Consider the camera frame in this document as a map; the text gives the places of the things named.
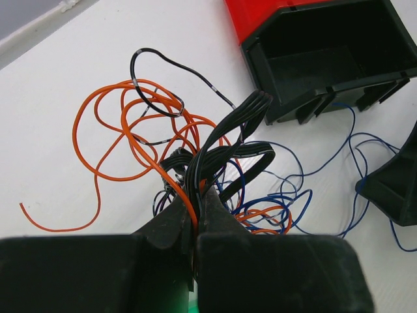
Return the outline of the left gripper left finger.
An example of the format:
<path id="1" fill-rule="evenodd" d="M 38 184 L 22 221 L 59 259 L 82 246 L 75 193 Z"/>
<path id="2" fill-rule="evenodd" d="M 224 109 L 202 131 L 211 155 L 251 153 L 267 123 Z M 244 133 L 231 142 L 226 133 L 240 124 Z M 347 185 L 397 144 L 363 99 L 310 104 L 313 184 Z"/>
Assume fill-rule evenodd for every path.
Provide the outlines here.
<path id="1" fill-rule="evenodd" d="M 180 198 L 123 235 L 1 240 L 2 312 L 174 312 L 193 288 Z"/>

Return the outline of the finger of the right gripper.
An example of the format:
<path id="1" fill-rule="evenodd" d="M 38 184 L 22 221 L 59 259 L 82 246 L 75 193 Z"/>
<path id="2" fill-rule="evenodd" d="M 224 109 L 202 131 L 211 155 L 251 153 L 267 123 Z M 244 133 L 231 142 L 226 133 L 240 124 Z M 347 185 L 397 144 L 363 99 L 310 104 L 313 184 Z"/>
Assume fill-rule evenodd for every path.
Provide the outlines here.
<path id="1" fill-rule="evenodd" d="M 359 180 L 355 191 L 397 225 L 416 225 L 416 128 L 398 154 Z"/>

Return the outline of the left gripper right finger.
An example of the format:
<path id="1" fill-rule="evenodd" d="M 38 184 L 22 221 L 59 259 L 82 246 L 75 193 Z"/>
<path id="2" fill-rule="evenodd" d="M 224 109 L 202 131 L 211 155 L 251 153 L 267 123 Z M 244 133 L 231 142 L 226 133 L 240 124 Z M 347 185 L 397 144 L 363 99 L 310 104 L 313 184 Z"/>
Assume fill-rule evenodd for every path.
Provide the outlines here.
<path id="1" fill-rule="evenodd" d="M 254 235 L 215 190 L 203 198 L 197 253 L 200 312 L 373 312 L 356 252 L 331 235 Z"/>

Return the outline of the green plastic bin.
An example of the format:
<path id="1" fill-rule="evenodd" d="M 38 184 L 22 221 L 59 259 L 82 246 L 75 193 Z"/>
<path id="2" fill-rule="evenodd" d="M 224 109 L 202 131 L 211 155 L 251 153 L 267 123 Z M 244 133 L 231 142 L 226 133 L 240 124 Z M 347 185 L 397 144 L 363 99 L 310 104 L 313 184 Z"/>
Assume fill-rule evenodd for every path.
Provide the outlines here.
<path id="1" fill-rule="evenodd" d="M 174 309 L 176 313 L 199 313 L 197 303 L 197 288 L 190 291 L 186 298 L 180 301 L 179 307 Z"/>

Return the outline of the red and black bin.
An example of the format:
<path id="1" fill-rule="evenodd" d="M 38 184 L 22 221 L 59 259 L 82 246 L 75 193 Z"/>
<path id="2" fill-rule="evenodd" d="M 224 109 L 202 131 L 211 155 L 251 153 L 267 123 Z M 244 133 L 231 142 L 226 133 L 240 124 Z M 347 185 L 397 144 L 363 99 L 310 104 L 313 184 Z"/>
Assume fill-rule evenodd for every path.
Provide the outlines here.
<path id="1" fill-rule="evenodd" d="M 267 124 L 360 111 L 416 77 L 416 44 L 390 1 L 227 1 Z"/>

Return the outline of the back aluminium rail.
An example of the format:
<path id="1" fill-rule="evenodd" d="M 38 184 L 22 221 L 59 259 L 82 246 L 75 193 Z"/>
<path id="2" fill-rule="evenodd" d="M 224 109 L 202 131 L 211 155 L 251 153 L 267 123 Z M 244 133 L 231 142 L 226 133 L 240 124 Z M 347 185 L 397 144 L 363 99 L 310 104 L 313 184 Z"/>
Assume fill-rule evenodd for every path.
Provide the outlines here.
<path id="1" fill-rule="evenodd" d="M 1 1 L 1 68 L 93 6 L 87 1 Z"/>

